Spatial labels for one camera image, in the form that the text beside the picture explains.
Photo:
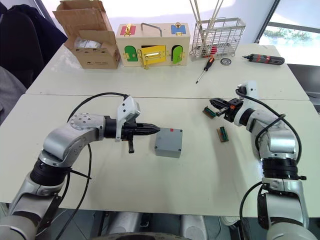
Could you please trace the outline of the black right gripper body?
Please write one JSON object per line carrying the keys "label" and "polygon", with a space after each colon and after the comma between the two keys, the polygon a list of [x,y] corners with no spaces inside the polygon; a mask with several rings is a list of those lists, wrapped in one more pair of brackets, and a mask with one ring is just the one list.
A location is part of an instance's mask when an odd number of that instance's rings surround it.
{"label": "black right gripper body", "polygon": [[224,114],[224,119],[233,123],[236,113],[240,110],[243,105],[243,101],[238,98],[233,98],[228,101],[228,109],[218,110],[215,114],[220,117]]}

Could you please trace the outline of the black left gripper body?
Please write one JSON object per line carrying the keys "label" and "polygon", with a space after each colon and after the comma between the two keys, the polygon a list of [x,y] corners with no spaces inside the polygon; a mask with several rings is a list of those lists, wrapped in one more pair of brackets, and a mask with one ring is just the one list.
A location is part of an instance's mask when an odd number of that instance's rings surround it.
{"label": "black left gripper body", "polygon": [[135,152],[134,149],[134,135],[137,130],[137,123],[134,120],[133,122],[125,122],[121,129],[121,140],[128,142],[128,153],[133,154]]}

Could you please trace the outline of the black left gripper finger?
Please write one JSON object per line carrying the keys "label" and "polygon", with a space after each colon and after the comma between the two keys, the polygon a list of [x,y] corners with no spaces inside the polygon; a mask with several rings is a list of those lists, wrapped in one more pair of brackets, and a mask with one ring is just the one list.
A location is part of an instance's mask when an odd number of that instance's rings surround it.
{"label": "black left gripper finger", "polygon": [[151,123],[136,123],[137,128],[140,130],[160,130],[160,128]]}
{"label": "black left gripper finger", "polygon": [[139,128],[136,130],[136,135],[137,136],[148,136],[148,135],[153,135],[159,132],[160,129],[154,129],[154,128]]}

